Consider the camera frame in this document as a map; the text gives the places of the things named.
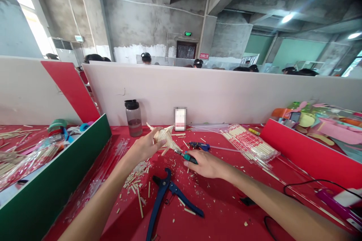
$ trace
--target bright light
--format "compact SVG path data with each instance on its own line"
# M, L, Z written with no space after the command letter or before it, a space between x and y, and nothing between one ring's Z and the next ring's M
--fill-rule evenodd
M282 19L282 23L286 23L286 22L289 22L292 18L294 17L294 14L288 14L287 16L285 16L283 19Z
M348 39L357 38L360 34L362 34L362 33L360 33L360 32L359 33L353 33L353 34L348 36Z

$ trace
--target green partition board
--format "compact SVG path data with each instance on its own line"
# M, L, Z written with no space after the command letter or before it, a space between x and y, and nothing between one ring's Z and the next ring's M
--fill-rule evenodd
M111 136L104 114L0 209L0 239L41 240Z

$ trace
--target hair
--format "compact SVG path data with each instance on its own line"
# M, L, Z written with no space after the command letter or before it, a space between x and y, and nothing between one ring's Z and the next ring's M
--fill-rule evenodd
M58 56L53 53L47 53L45 56L50 59L59 60Z
M282 69L282 72L287 72L287 74L293 74L296 71L294 67L286 67Z
M202 60L200 60L200 59L195 59L195 61L193 62L193 65L196 67L196 68L199 68L199 69L201 69L202 68L202 65L203 65L203 61Z
M89 64L90 61L104 61L103 57L97 54L86 55L84 57L84 63Z
M151 55L147 52L141 54L143 63L151 63Z
M300 71L297 71L294 73L295 75L304 75L304 76L316 76L319 75L316 71L313 71L311 69L301 69Z
M247 67L236 67L235 69L233 69L234 71L237 72L250 72L250 69Z
M258 66L253 64L249 67L251 72L259 72Z

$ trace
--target black bottle cap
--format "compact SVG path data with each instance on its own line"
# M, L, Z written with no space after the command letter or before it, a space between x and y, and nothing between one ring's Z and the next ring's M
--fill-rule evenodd
M124 101L124 106L128 110L135 110L140 107L140 104L137 102L137 100L126 100Z

